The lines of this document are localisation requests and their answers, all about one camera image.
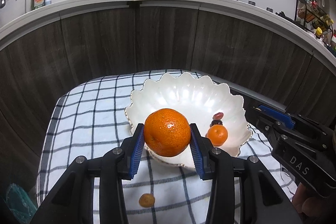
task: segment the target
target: teal plastic bag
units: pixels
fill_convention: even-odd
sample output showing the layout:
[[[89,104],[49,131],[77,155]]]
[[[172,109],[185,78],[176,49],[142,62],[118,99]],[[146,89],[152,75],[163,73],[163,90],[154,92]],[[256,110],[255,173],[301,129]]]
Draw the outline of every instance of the teal plastic bag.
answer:
[[[21,224],[29,224],[37,209],[20,186],[12,183],[6,191],[6,204]]]

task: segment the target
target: yellow cap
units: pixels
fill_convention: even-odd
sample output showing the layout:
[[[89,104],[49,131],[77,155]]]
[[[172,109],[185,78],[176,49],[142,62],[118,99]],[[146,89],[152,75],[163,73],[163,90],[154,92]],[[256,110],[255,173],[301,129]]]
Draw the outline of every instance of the yellow cap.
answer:
[[[316,29],[316,35],[318,35],[318,36],[322,35],[322,30],[321,30],[320,27],[318,27],[318,28]]]

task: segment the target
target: countertop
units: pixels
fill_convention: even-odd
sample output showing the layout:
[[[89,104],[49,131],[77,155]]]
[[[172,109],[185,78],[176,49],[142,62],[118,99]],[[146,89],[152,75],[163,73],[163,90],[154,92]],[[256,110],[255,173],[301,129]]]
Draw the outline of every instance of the countertop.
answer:
[[[0,28],[0,50],[26,33],[72,15],[95,10],[140,6],[171,6],[229,15],[269,29],[310,52],[336,75],[336,58],[308,33],[284,18],[238,0],[65,0],[22,15]]]

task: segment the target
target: plaid tablecloth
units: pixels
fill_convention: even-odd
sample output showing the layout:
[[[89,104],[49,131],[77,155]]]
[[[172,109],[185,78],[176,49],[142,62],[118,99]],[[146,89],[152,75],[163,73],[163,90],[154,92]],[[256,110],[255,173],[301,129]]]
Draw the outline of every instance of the plaid tablecloth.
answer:
[[[106,76],[91,80],[61,97],[54,109],[44,141],[37,177],[37,201],[41,204],[69,164],[79,155],[88,159],[103,156],[130,136],[124,109],[130,105],[133,89],[141,90],[146,79],[159,80],[168,72],[176,77],[182,71],[166,70]],[[256,155],[291,199],[296,190],[290,174],[272,156],[271,146],[256,128],[241,147],[240,158]],[[235,180],[235,221],[240,222],[239,180]],[[211,181],[202,181],[195,172],[156,162],[144,150],[138,174],[123,181],[129,223],[200,224],[206,219]],[[142,208],[142,194],[152,193],[152,208]],[[99,223],[99,179],[94,183],[94,223]]]

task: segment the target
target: white lettering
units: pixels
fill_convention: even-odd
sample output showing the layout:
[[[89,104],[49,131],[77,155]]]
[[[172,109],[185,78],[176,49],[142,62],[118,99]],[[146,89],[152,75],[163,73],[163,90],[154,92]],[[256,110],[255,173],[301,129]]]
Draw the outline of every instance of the white lettering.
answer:
[[[291,159],[291,161],[290,161],[290,163],[294,164],[295,162],[296,162],[296,157],[293,156],[292,159]]]
[[[304,175],[307,175],[307,172],[308,172],[308,171],[309,171],[309,168],[306,167],[302,173],[303,173]]]
[[[296,167],[299,168],[299,170],[301,170],[301,166],[302,166],[302,162],[299,163]]]

